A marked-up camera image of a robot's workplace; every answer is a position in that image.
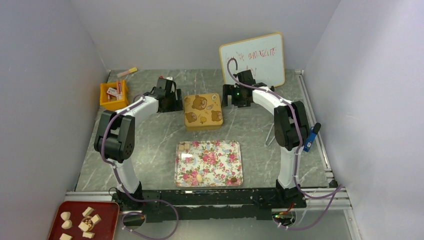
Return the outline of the silver tin lid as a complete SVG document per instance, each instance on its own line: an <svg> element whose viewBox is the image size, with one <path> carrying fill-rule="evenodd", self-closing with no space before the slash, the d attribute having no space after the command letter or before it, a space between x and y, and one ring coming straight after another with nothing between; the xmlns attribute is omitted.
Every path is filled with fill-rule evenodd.
<svg viewBox="0 0 424 240"><path fill-rule="evenodd" d="M218 93L188 95L183 98L184 123L223 122L221 98Z"/></svg>

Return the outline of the gold chocolate tin box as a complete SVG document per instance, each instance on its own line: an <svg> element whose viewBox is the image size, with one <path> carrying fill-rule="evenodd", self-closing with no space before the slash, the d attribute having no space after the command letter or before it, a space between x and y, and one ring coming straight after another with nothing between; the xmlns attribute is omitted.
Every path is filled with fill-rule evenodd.
<svg viewBox="0 0 424 240"><path fill-rule="evenodd" d="M210 123L200 123L200 122L192 122L185 123L185 129L188 132L199 132L199 131L211 131L218 130L222 127L223 122L210 122Z"/></svg>

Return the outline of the floral rectangular tray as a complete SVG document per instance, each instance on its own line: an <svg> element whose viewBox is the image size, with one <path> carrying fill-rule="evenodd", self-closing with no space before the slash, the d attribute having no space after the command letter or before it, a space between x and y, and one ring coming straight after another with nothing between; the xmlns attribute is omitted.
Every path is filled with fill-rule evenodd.
<svg viewBox="0 0 424 240"><path fill-rule="evenodd" d="M179 145L190 149L179 151ZM198 182L201 175L203 182ZM176 146L174 181L177 187L240 186L244 181L240 143L234 140L182 141Z"/></svg>

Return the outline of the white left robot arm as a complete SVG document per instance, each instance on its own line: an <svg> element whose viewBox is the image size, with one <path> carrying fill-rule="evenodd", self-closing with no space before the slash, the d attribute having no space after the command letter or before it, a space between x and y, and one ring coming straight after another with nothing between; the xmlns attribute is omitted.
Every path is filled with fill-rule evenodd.
<svg viewBox="0 0 424 240"><path fill-rule="evenodd" d="M136 96L129 106L104 110L100 116L94 149L111 166L123 203L137 210L143 203L142 183L136 176L131 160L136 144L136 125L156 113L177 112L183 109L182 91L172 77L158 78L156 86Z"/></svg>

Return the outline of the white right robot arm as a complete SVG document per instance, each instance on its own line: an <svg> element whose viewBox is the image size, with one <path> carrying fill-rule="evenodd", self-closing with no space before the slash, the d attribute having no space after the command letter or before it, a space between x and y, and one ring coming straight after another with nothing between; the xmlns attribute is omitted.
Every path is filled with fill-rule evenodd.
<svg viewBox="0 0 424 240"><path fill-rule="evenodd" d="M257 104L273 115L274 139L280 146L281 161L277 182L281 190L275 193L275 202L280 207L288 207L294 201L291 189L300 189L298 177L299 161L304 142L310 135L305 105L301 101L291 101L275 92L273 86L257 83L250 70L230 74L234 84L222 87L222 106L226 107L228 97L238 108Z"/></svg>

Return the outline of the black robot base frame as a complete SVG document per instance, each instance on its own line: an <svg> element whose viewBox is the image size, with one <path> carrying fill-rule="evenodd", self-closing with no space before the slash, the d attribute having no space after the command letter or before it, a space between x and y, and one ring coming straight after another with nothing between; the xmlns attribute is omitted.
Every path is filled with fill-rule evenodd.
<svg viewBox="0 0 424 240"><path fill-rule="evenodd" d="M123 192L110 193L123 212L140 211L149 223L176 219L244 219L271 220L273 215L290 209L304 209L306 198L297 190L275 187L144 190L143 202L130 199Z"/></svg>

